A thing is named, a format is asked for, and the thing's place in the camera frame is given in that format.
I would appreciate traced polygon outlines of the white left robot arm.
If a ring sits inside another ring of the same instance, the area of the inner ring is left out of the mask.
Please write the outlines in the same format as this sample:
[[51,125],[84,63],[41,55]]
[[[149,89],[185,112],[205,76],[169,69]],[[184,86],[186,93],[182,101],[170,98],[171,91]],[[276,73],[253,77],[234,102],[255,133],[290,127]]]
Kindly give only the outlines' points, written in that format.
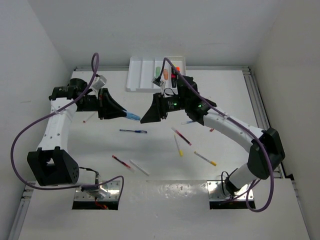
[[107,80],[98,75],[91,87],[80,78],[68,85],[55,87],[49,96],[53,114],[36,151],[27,155],[27,162],[40,186],[76,184],[79,166],[68,153],[68,136],[76,112],[96,112],[101,120],[125,118],[127,111],[105,88]]

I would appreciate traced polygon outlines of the orange eraser case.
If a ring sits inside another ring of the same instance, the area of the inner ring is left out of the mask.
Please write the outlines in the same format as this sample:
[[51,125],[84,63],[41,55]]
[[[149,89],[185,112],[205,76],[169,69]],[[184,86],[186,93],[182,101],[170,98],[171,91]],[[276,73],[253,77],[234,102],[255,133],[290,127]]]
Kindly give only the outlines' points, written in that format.
[[164,76],[164,79],[165,79],[165,80],[168,80],[169,74],[168,74],[168,70],[167,70],[167,69],[164,69],[164,70],[163,70],[163,76]]

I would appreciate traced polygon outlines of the green eraser case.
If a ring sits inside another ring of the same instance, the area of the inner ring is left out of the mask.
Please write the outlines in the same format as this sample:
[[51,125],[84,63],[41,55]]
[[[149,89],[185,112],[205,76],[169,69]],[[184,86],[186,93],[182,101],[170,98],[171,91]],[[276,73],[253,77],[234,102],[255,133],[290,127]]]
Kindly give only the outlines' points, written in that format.
[[161,67],[157,66],[155,68],[155,77],[158,78],[160,76],[160,73],[161,73]]

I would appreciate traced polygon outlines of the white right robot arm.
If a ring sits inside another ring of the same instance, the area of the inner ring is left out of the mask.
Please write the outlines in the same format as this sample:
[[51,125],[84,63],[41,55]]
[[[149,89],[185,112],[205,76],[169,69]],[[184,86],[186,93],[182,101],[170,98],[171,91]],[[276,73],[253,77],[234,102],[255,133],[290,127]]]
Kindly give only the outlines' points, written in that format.
[[254,180],[266,180],[284,160],[285,151],[277,130],[272,127],[263,130],[227,115],[216,103],[199,96],[193,77],[179,78],[176,86],[177,93],[171,96],[153,94],[152,104],[140,122],[160,122],[168,113],[184,110],[192,121],[222,133],[243,147],[248,152],[247,163],[225,180],[225,189],[230,195]]

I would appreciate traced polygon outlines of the dark red gel pen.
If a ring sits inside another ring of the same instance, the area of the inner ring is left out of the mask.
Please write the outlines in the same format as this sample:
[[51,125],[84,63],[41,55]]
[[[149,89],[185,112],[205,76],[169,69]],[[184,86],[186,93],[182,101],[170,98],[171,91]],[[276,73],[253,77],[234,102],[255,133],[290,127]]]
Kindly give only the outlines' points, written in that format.
[[181,138],[183,139],[189,146],[192,145],[192,143],[180,132],[178,131],[176,128],[171,127],[171,129]]

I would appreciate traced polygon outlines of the blue ballpoint pen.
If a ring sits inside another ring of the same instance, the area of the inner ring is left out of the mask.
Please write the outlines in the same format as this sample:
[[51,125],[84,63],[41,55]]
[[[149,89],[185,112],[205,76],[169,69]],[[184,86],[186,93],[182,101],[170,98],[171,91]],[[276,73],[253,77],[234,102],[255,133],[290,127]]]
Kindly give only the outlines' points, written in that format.
[[120,129],[120,132],[131,132],[131,133],[139,133],[139,134],[147,134],[146,130],[129,130],[129,129]]

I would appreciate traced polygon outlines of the blue eraser case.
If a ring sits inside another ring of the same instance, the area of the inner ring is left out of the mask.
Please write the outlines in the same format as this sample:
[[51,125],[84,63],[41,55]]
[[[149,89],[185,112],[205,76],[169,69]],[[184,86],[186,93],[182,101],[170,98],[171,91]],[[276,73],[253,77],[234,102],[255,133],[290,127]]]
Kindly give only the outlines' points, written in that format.
[[138,116],[132,112],[126,111],[125,113],[126,113],[126,116],[125,116],[126,119],[133,120],[133,121],[140,121],[140,119],[141,119],[140,116]]

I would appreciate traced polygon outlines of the pink cap black highlighter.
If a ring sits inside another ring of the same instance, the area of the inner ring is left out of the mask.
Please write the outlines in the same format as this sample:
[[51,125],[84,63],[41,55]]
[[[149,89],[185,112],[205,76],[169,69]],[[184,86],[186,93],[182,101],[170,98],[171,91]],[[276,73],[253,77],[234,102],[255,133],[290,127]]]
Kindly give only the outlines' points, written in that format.
[[171,87],[172,88],[176,88],[177,87],[176,81],[177,81],[177,75],[172,73],[171,74]]

